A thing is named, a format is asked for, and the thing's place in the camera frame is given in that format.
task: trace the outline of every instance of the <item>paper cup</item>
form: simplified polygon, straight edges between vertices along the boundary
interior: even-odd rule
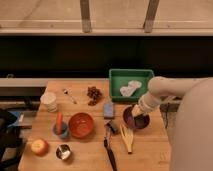
[[[53,92],[45,92],[41,96],[41,103],[44,104],[47,108],[48,112],[55,112],[57,111],[57,103],[56,103],[56,95]]]

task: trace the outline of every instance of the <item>green plastic tray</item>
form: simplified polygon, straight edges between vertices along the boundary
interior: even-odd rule
[[[147,92],[147,85],[154,73],[149,69],[110,69],[109,70],[109,89],[110,97],[113,102],[137,102],[138,99]],[[131,97],[124,97],[120,93],[122,86],[128,86],[128,82],[137,80],[142,83],[141,88],[137,89]]]

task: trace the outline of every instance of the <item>orange bowl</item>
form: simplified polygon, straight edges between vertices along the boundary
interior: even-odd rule
[[[87,113],[76,113],[69,120],[71,135],[76,138],[84,138],[89,135],[94,128],[94,121]]]

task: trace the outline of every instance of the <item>wooden table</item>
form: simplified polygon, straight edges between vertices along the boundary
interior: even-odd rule
[[[95,106],[88,106],[87,88],[96,86],[103,93],[104,98]],[[77,100],[73,104],[64,95],[62,88],[70,90]],[[47,112],[44,105],[40,105],[37,116],[32,125],[32,132],[26,144],[25,151],[19,164],[20,171],[111,171],[111,165],[103,146],[105,136],[103,118],[103,104],[110,100],[108,80],[73,80],[51,81],[46,91],[55,92],[59,111],[64,114],[64,121],[78,112],[89,113],[95,123],[94,132],[85,139],[70,137],[62,141],[52,132],[56,120],[55,113]],[[115,104],[115,123],[124,123],[122,113],[127,104]],[[114,151],[118,171],[168,171],[170,161],[170,144],[164,128],[159,110],[150,113],[150,125],[134,133],[133,154],[127,154],[121,135],[113,136],[111,148]],[[36,138],[43,138],[50,145],[49,152],[38,157],[30,150],[30,145]],[[63,162],[56,158],[56,148],[66,143],[73,151],[73,156]]]

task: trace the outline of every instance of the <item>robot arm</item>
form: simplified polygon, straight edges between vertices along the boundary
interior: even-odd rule
[[[170,171],[212,171],[213,78],[155,77],[135,106],[149,113],[163,102],[164,96],[183,97],[172,132]]]
[[[155,110],[156,107],[165,102],[165,100],[168,100],[168,98],[182,98],[184,94],[189,91],[193,86],[206,79],[208,78],[152,78],[148,83],[148,92],[142,95],[138,101],[140,113],[149,113]]]

